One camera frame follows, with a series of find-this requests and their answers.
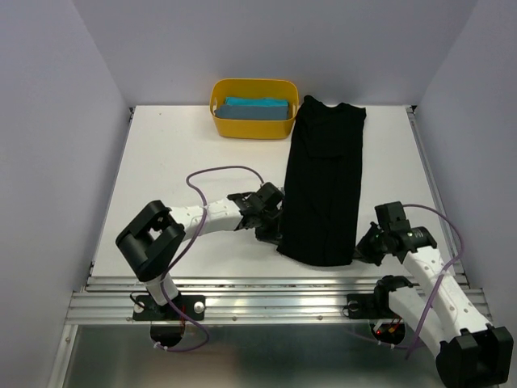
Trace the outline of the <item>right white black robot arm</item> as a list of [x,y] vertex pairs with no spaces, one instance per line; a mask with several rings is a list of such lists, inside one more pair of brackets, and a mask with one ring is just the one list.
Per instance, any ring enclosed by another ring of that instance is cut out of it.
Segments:
[[494,327],[469,300],[452,274],[452,260],[444,261],[427,228],[413,227],[405,206],[392,202],[375,207],[377,220],[361,238],[356,254],[380,265],[391,255],[410,278],[384,276],[372,293],[347,297],[350,319],[375,321],[371,327],[379,345],[398,347],[401,336],[395,319],[415,333],[414,344],[424,344],[446,387],[488,387],[509,378],[514,340],[505,327]]

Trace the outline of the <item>black t shirt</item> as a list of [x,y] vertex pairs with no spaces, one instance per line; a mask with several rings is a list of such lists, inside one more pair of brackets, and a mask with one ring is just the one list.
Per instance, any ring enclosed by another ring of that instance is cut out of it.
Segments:
[[306,95],[296,115],[277,251],[316,267],[351,264],[363,172],[365,108]]

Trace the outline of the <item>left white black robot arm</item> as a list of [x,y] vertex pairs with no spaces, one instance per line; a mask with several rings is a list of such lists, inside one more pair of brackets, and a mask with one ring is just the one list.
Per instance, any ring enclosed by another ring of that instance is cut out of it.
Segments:
[[254,230],[259,241],[279,244],[283,200],[282,189],[265,183],[256,192],[230,194],[201,206],[170,208],[160,200],[149,202],[116,238],[117,248],[151,297],[141,308],[153,309],[161,318],[179,312],[180,292],[163,273],[180,245],[195,236]]

